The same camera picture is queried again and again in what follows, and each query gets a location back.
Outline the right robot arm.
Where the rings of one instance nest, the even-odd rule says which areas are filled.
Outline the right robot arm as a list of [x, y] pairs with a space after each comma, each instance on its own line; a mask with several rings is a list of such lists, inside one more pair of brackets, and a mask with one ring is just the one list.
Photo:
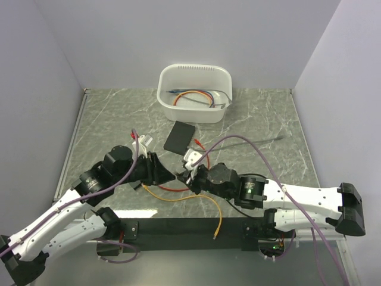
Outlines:
[[243, 209], [264, 210], [262, 231], [269, 238], [315, 226], [352, 237], [366, 234], [363, 200], [351, 183], [332, 188], [278, 185], [262, 175], [238, 175], [223, 163], [185, 170], [177, 179], [196, 194], [206, 191]]

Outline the black network switch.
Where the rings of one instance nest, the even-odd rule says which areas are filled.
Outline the black network switch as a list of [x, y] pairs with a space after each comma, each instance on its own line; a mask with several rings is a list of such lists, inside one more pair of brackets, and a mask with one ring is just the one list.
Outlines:
[[140, 181], [136, 181], [130, 182], [129, 185], [132, 187], [133, 190], [137, 191], [142, 186], [142, 183]]
[[185, 155], [195, 130], [196, 127], [193, 125], [175, 121], [163, 149], [181, 156]]

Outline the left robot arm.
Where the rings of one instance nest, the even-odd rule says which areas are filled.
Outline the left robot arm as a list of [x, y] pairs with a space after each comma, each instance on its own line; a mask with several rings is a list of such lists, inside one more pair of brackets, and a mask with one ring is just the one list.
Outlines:
[[79, 225], [68, 225], [113, 195], [117, 186], [132, 182], [158, 186], [174, 179], [155, 153], [133, 154], [128, 147], [114, 147], [42, 216], [14, 235], [1, 236], [1, 260], [14, 285], [30, 284], [44, 272], [47, 260], [78, 245], [115, 238], [121, 220], [109, 207], [101, 207]]

